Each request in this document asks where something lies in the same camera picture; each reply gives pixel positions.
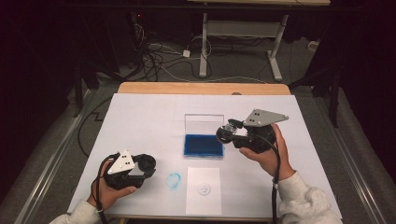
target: blue ink stain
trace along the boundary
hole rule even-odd
[[[166,185],[169,187],[169,189],[176,190],[178,184],[180,183],[180,180],[181,180],[180,174],[172,173],[168,177],[166,177]]]

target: gray floor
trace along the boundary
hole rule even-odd
[[[271,40],[264,40],[255,47],[235,44],[231,52],[230,45],[213,44],[212,53],[209,56],[212,76],[209,79],[194,78],[191,75],[191,66],[188,63],[179,63],[167,68],[166,71],[161,70],[158,81],[275,83],[265,55],[265,51],[272,47],[272,43]],[[289,84],[304,76],[314,54],[306,49],[307,44],[308,41],[305,39],[292,44],[281,44],[276,57],[284,78],[281,83]],[[163,48],[163,50],[167,51],[182,52],[184,49],[172,43],[165,45],[168,48]],[[161,55],[166,61],[178,57],[172,54],[161,53]],[[191,55],[192,58],[198,56],[198,53]],[[199,62],[197,60],[183,61],[191,62],[194,74],[198,74]],[[166,68],[173,63],[175,62],[164,63],[163,67]],[[122,73],[127,73],[128,70],[127,65],[122,67]],[[27,216],[24,216],[27,220],[24,223],[49,223],[66,212],[87,160],[78,146],[77,132],[72,132],[73,127],[79,127],[83,119],[99,104],[117,92],[119,86],[106,76],[99,75],[99,79],[101,85],[97,91],[86,91],[85,107],[78,118],[73,118],[76,107],[73,105],[73,94],[70,95],[70,106],[41,139],[12,190],[2,202],[0,223],[14,223],[26,202],[35,202],[35,206],[34,209],[32,207],[28,209]],[[353,112],[350,111],[342,90],[339,98],[338,129],[334,129],[327,118],[328,99],[312,97],[309,87],[296,88],[292,94],[296,96],[302,110],[308,131],[338,200],[344,223],[391,223],[395,220],[395,185],[372,150]],[[106,115],[108,105],[109,101],[94,110],[99,112],[99,119]],[[95,116],[89,116],[82,126],[81,145],[87,153],[90,152],[101,125],[101,121],[95,121]],[[65,138],[68,133],[71,133],[70,138]],[[51,167],[56,175],[46,182],[45,186],[48,188],[44,189],[42,194],[33,192],[37,181],[46,170],[46,165],[59,151],[64,152],[61,157],[63,159],[52,163]],[[30,200],[30,195],[42,197]],[[170,222],[134,220],[133,223]]]

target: sleeve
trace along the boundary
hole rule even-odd
[[[96,212],[96,208],[86,201],[79,201],[73,210],[72,214],[63,214],[56,217],[51,221],[50,224],[64,224],[64,223],[85,223],[93,224],[100,220],[99,215]]]
[[[298,172],[279,181],[278,187],[282,200],[278,213],[283,217],[282,223],[342,223],[330,209],[331,205],[323,190],[307,186]]]

